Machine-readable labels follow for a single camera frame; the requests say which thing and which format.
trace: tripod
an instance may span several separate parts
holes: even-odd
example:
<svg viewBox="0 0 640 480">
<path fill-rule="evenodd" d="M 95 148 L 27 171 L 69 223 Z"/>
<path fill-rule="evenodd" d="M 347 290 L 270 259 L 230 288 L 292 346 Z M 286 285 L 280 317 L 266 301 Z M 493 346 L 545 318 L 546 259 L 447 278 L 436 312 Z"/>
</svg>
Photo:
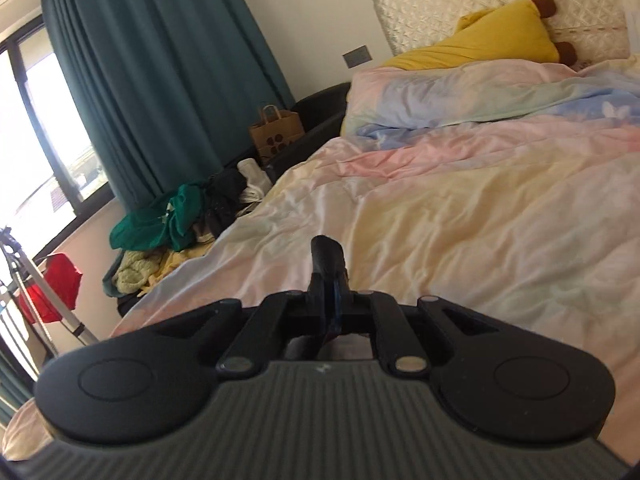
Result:
<svg viewBox="0 0 640 480">
<path fill-rule="evenodd" d="M 54 356 L 59 354 L 58 349 L 53 343 L 49 331 L 42 322 L 42 318 L 33 304 L 25 285 L 25 281 L 29 277 L 40 287 L 43 295 L 62 317 L 65 327 L 82 345 L 86 346 L 98 342 L 96 336 L 68 309 L 66 304 L 55 293 L 49 283 L 47 283 L 47 280 L 44 279 L 40 269 L 33 260 L 24 253 L 21 245 L 11 235 L 10 227 L 0 229 L 0 251 L 2 251 L 2 255 L 9 266 L 12 280 L 14 280 L 21 296 L 24 298 L 27 308 L 36 321 L 43 342 Z"/>
</svg>

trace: yellow towel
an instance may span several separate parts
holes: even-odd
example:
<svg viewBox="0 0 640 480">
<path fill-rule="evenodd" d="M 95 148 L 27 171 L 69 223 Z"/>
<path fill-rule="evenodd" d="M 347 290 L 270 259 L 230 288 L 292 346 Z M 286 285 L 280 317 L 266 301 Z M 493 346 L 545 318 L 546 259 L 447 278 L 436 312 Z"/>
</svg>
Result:
<svg viewBox="0 0 640 480">
<path fill-rule="evenodd" d="M 215 240 L 210 240 L 203 244 L 196 244 L 189 249 L 180 251 L 179 253 L 169 249 L 162 257 L 159 269 L 149 276 L 148 282 L 142 287 L 138 296 L 144 296 L 146 293 L 151 291 L 163 278 L 174 272 L 175 269 L 180 267 L 187 260 L 207 254 L 207 251 L 209 251 L 213 242 L 215 242 Z"/>
<path fill-rule="evenodd" d="M 517 0 L 498 9 L 484 9 L 463 16 L 450 38 L 399 54 L 383 66 L 427 70 L 492 59 L 559 61 L 558 51 L 531 0 Z"/>
</svg>

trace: comforter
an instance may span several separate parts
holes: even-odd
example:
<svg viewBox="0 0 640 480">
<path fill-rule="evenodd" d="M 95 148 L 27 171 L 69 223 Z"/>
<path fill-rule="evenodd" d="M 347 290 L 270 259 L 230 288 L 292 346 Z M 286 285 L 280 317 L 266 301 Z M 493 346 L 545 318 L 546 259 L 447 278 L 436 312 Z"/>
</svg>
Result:
<svg viewBox="0 0 640 480">
<path fill-rule="evenodd" d="M 618 390 L 601 438 L 635 461 L 639 126 L 635 57 L 580 73 L 521 60 L 360 73 L 344 135 L 159 283 L 115 335 L 221 298 L 254 305 L 306 288 L 310 240 L 325 234 L 342 244 L 353 289 L 406 304 L 436 294 L 599 357 Z M 29 410 L 5 452 L 33 431 Z"/>
</svg>

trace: black mount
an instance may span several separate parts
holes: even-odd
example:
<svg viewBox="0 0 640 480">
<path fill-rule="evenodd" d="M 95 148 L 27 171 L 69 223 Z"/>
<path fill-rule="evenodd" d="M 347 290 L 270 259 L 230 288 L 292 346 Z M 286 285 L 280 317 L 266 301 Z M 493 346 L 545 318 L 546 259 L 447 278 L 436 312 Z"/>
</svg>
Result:
<svg viewBox="0 0 640 480">
<path fill-rule="evenodd" d="M 223 382 L 258 376 L 273 361 L 311 360 L 337 335 L 361 333 L 387 374 L 427 383 L 475 434 L 545 447 L 601 430 L 615 390 L 596 358 L 436 296 L 405 306 L 354 292 L 330 238 L 314 238 L 312 256 L 306 292 L 271 294 L 252 308 L 217 301 L 56 359 L 36 384 L 42 415 L 62 439 L 149 441 L 191 420 Z"/>
</svg>

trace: brown paper bag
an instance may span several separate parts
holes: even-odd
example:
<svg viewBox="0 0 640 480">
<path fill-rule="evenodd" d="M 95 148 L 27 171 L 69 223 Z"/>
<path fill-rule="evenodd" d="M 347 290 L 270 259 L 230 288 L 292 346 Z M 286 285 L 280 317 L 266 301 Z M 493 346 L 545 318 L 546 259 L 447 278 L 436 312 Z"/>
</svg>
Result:
<svg viewBox="0 0 640 480">
<path fill-rule="evenodd" d="M 249 133 L 263 164 L 305 133 L 297 113 L 278 110 L 275 105 L 260 110 L 260 119 L 259 123 L 249 126 Z"/>
</svg>

